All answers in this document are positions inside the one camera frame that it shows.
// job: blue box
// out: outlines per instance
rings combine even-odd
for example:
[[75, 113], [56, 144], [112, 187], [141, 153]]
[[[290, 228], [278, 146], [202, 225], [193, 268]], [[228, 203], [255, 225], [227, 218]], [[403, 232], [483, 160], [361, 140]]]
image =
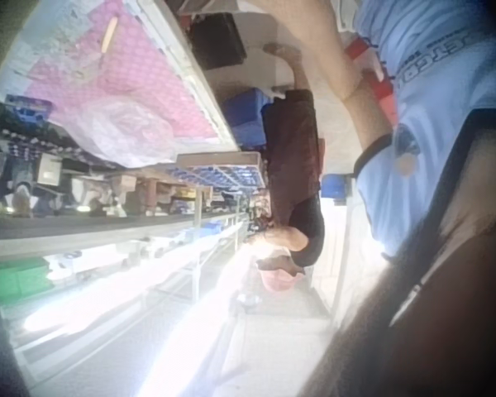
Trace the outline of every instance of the blue box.
[[323, 175], [322, 198], [345, 202], [347, 197], [346, 177], [338, 174]]
[[261, 109], [271, 102], [272, 99], [257, 88], [240, 93], [224, 102], [222, 105], [224, 118], [239, 146], [254, 147], [266, 144]]

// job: pink mat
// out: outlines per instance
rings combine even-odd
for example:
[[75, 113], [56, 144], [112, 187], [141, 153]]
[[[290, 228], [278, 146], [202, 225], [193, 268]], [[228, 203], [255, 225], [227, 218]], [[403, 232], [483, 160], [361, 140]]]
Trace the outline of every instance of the pink mat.
[[[113, 17], [119, 18], [117, 29], [100, 61], [101, 43]], [[105, 0], [88, 13], [88, 19], [91, 26], [86, 32], [72, 45], [66, 43], [69, 53], [65, 59], [75, 66], [69, 67], [70, 62], [62, 61], [62, 55], [47, 55], [28, 74], [35, 81], [25, 94], [50, 100], [55, 105], [52, 121], [64, 123], [67, 112], [90, 101], [128, 96], [167, 120], [175, 137], [216, 136], [165, 55], [155, 48], [122, 0]]]

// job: shelf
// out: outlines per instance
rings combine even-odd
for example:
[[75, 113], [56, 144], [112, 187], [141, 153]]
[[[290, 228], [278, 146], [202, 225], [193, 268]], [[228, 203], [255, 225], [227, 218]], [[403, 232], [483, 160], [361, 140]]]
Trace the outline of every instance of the shelf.
[[[203, 214], [203, 221], [235, 218]], [[194, 225], [193, 215], [151, 218], [0, 218], [0, 261], [48, 256], [105, 244], [163, 236]]]

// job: light blue t-shirt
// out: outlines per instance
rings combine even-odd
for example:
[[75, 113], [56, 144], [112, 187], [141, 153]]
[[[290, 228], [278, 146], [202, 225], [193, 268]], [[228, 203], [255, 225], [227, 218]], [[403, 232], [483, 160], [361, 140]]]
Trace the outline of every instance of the light blue t-shirt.
[[[470, 0], [364, 0], [355, 17], [392, 79], [398, 111], [392, 139], [357, 170], [388, 256], [426, 216], [467, 116], [496, 109], [496, 32], [485, 18]], [[404, 154], [415, 162], [408, 176]]]

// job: green crate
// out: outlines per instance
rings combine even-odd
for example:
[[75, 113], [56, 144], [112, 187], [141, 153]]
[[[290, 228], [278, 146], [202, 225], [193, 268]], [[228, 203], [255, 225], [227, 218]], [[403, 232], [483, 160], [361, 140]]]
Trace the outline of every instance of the green crate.
[[15, 304], [53, 288], [42, 258], [0, 262], [0, 304]]

